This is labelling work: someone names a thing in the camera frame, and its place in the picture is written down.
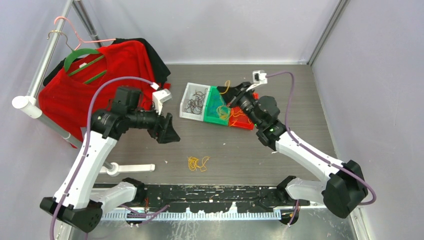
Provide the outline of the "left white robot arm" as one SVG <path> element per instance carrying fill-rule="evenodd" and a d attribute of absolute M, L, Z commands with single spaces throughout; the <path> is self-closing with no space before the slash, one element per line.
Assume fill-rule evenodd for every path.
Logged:
<path fill-rule="evenodd" d="M 138 88 L 121 86 L 115 92 L 110 109 L 99 109 L 88 118 L 85 138 L 70 173 L 54 196 L 44 197 L 40 203 L 40 208 L 53 219 L 89 233 L 103 214 L 127 203 L 138 207 L 145 202 L 144 183 L 130 177 L 91 196 L 107 156 L 129 129 L 146 129 L 159 144 L 180 141 L 172 125 L 172 114 L 162 114 L 163 103 L 172 97 L 170 91 L 153 92 L 151 110 L 139 107 L 141 95 Z"/>

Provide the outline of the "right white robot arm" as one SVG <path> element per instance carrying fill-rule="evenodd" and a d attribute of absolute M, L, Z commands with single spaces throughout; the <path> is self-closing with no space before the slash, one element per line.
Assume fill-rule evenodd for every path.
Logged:
<path fill-rule="evenodd" d="M 235 87 L 218 86 L 217 90 L 229 108 L 239 107 L 255 125 L 264 146 L 295 160 L 318 179 L 287 177 L 278 185 L 279 202 L 286 206 L 295 200 L 316 202 L 339 218 L 348 217 L 369 193 L 360 165 L 333 158 L 302 140 L 278 119 L 281 111 L 275 98 L 255 99 L 251 86 L 246 81 Z"/>

